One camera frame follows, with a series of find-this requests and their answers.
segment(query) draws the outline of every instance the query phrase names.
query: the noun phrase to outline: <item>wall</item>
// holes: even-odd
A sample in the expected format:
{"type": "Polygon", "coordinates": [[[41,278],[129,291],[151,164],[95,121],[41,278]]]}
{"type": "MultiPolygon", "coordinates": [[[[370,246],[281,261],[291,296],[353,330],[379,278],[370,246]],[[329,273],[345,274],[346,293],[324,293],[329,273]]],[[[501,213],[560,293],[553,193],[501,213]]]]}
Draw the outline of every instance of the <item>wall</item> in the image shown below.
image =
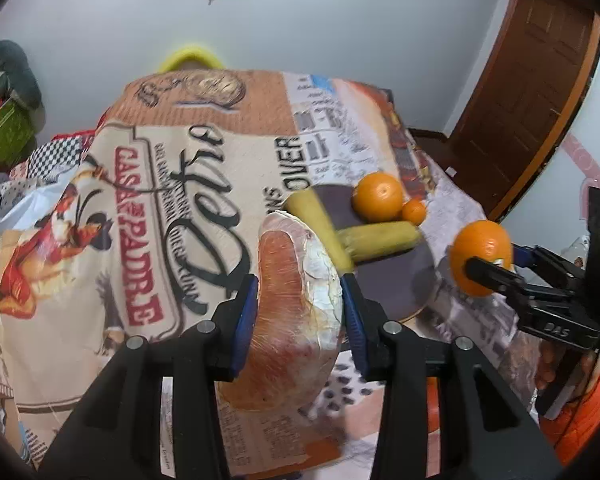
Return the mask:
{"type": "Polygon", "coordinates": [[[411,126],[442,130],[498,0],[8,0],[46,107],[40,141],[92,127],[123,86],[189,43],[232,68],[392,88],[411,126]]]}
{"type": "Polygon", "coordinates": [[[478,79],[480,79],[482,71],[487,65],[487,61],[489,60],[489,56],[491,55],[491,51],[493,50],[493,45],[495,44],[496,39],[498,38],[500,27],[502,26],[502,21],[504,20],[504,16],[507,13],[508,6],[509,0],[498,0],[496,2],[496,6],[493,10],[493,15],[491,17],[489,27],[486,30],[484,39],[482,40],[482,46],[477,52],[474,64],[471,66],[471,70],[469,71],[464,86],[462,86],[460,95],[458,96],[458,100],[456,101],[456,105],[451,111],[451,114],[446,120],[445,127],[442,130],[442,132],[447,137],[449,137],[453,133],[456,124],[458,124],[458,121],[460,120],[462,112],[464,112],[464,109],[466,108],[466,105],[469,102],[471,95],[474,93],[474,88],[478,84],[478,79]]]}
{"type": "MultiPolygon", "coordinates": [[[[600,63],[589,93],[571,125],[573,135],[600,167],[600,63]]],[[[580,166],[589,166],[584,152],[580,166]]],[[[525,193],[522,200],[503,220],[512,240],[522,245],[542,245],[560,253],[587,232],[581,218],[580,190],[585,175],[563,145],[525,193]]]]}

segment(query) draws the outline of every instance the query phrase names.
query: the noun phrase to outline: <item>door panel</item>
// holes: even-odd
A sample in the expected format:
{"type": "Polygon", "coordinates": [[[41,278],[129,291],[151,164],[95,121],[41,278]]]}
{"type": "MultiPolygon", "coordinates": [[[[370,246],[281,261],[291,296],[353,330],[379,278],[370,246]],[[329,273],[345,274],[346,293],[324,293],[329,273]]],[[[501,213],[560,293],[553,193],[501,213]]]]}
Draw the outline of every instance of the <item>door panel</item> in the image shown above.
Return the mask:
{"type": "Polygon", "coordinates": [[[517,0],[490,71],[450,139],[454,181],[488,214],[526,170],[560,117],[594,14],[574,0],[517,0]]]}

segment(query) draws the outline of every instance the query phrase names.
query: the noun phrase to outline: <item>checkered fabric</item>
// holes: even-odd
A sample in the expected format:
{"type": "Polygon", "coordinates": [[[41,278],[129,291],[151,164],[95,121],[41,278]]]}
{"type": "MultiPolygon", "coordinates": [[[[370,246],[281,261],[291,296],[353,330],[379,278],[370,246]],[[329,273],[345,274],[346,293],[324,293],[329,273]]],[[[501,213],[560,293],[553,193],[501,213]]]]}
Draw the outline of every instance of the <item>checkered fabric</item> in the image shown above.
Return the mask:
{"type": "Polygon", "coordinates": [[[52,140],[37,148],[29,157],[27,177],[46,178],[58,165],[77,166],[80,164],[82,139],[67,137],[52,140]]]}

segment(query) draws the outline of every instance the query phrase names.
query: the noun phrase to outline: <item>metal bolt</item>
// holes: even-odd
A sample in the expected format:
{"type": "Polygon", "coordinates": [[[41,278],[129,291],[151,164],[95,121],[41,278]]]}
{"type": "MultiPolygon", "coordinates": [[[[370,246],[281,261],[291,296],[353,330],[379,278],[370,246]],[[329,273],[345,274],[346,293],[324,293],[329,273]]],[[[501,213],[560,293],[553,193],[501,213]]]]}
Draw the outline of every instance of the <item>metal bolt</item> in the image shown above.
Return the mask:
{"type": "Polygon", "coordinates": [[[402,330],[402,325],[397,321],[387,321],[382,328],[385,332],[395,335],[402,330]]]}
{"type": "Polygon", "coordinates": [[[216,324],[209,319],[205,319],[200,321],[196,325],[196,328],[198,329],[198,332],[202,332],[203,334],[211,334],[216,329],[216,324]]]}
{"type": "Polygon", "coordinates": [[[144,338],[135,335],[126,340],[126,347],[132,350],[138,350],[144,344],[144,338]]]}
{"type": "Polygon", "coordinates": [[[468,337],[461,335],[458,339],[456,339],[456,346],[461,350],[471,350],[471,348],[474,347],[474,342],[468,337]]]}

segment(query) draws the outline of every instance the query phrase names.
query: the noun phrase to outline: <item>woman illustration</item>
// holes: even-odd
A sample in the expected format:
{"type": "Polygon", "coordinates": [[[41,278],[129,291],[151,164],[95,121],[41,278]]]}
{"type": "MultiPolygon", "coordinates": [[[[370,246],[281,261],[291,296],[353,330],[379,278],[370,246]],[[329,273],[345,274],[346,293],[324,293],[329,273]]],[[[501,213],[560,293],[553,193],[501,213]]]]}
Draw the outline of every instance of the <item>woman illustration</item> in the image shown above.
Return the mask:
{"type": "MultiPolygon", "coordinates": [[[[89,176],[101,178],[97,168],[89,176]]],[[[36,223],[40,229],[16,246],[0,282],[0,312],[19,319],[30,319],[38,300],[49,298],[74,279],[71,259],[87,247],[107,251],[112,244],[112,221],[102,212],[89,216],[79,225],[80,215],[93,191],[78,210],[80,198],[74,178],[64,190],[53,211],[36,223]]]]}

